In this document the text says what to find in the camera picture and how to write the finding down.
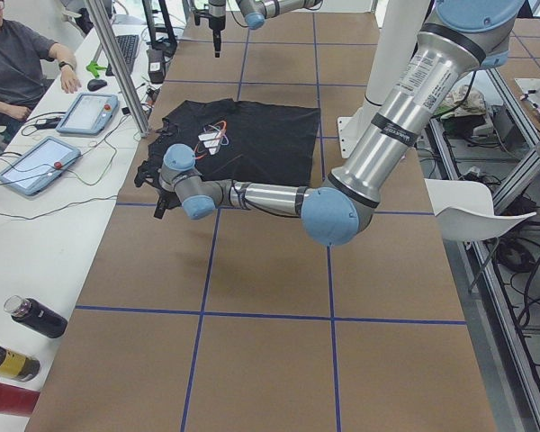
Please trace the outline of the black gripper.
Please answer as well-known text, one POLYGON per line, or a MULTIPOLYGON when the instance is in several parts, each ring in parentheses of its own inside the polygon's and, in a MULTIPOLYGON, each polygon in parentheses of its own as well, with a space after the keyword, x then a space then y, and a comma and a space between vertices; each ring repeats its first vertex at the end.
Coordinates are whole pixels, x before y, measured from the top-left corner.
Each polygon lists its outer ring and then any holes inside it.
POLYGON ((159 191, 154 217, 162 220, 167 210, 176 208, 176 194, 169 191, 159 191))
POLYGON ((196 9, 193 13, 194 23, 199 25, 201 19, 208 21, 208 26, 212 33, 212 43, 214 57, 221 56, 222 38, 221 33, 226 27, 226 4, 225 3, 208 3, 203 9, 196 9))

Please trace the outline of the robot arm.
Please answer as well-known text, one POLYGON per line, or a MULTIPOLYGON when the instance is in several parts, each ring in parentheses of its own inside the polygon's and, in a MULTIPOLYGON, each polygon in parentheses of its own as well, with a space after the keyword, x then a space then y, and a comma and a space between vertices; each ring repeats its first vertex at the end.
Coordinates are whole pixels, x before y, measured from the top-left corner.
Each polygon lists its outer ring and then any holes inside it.
MULTIPOLYGON (((208 22, 208 27, 212 33, 212 43, 214 57, 221 56, 222 37, 221 34, 226 28, 227 2, 225 0, 207 1, 206 6, 199 8, 195 1, 188 1, 190 11, 193 15, 194 24, 199 25, 201 20, 208 22)), ((271 0, 271 1, 237 1, 236 5, 242 14, 245 26, 250 30, 261 28, 268 19, 275 18, 281 14, 292 11, 306 9, 318 10, 321 8, 320 0, 271 0)))
POLYGON ((381 81, 382 104, 364 102, 348 121, 345 129, 355 144, 321 187, 206 181, 193 150, 174 144, 162 159, 155 217, 177 207, 192 220, 221 206, 256 209, 300 219, 324 246, 346 244, 368 226, 383 183, 454 84, 506 62, 521 6, 519 1, 389 2, 373 63, 375 73, 384 60, 391 63, 381 81))

